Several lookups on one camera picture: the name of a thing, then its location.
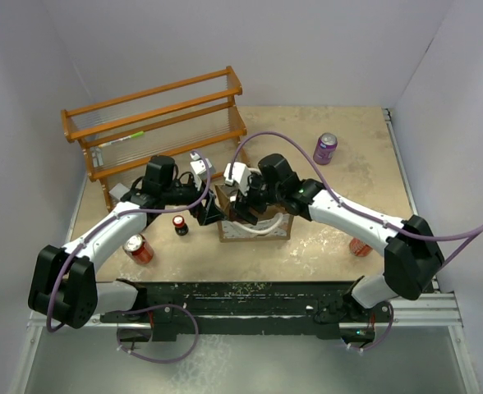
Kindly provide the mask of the canvas bag with rope handles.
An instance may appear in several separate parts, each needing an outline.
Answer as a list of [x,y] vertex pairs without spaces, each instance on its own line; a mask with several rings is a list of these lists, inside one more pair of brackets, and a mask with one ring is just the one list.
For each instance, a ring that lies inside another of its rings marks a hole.
[[281,208],[270,207],[264,213],[255,213],[257,223],[250,224],[236,218],[230,202],[236,197],[231,186],[214,186],[220,208],[228,219],[217,222],[218,237],[221,242],[241,241],[288,241],[291,238],[293,216]]

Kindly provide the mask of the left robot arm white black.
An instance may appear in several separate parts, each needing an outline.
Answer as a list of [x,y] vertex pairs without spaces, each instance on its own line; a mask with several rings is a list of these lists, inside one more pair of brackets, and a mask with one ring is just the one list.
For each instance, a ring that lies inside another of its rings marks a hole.
[[188,211],[205,226],[223,218],[210,189],[214,167],[198,152],[191,155],[187,182],[177,177],[173,158],[153,156],[145,174],[132,183],[115,208],[84,235],[61,247],[45,246],[38,254],[28,306],[52,325],[81,328],[95,314],[119,312],[130,322],[148,310],[144,290],[134,282],[98,282],[96,273],[117,250],[162,214]]

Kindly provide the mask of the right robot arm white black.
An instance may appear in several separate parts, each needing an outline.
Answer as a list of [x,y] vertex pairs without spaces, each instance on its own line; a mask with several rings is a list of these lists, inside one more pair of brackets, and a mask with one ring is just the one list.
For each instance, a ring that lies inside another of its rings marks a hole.
[[279,153],[261,159],[255,172],[244,163],[230,163],[223,176],[237,190],[230,201],[237,218],[256,224],[268,208],[281,208],[343,231],[383,257],[383,272],[359,278],[348,292],[343,308],[353,321],[364,320],[377,304],[395,297],[417,300],[444,265],[424,218],[385,215],[335,194],[320,181],[302,180]]

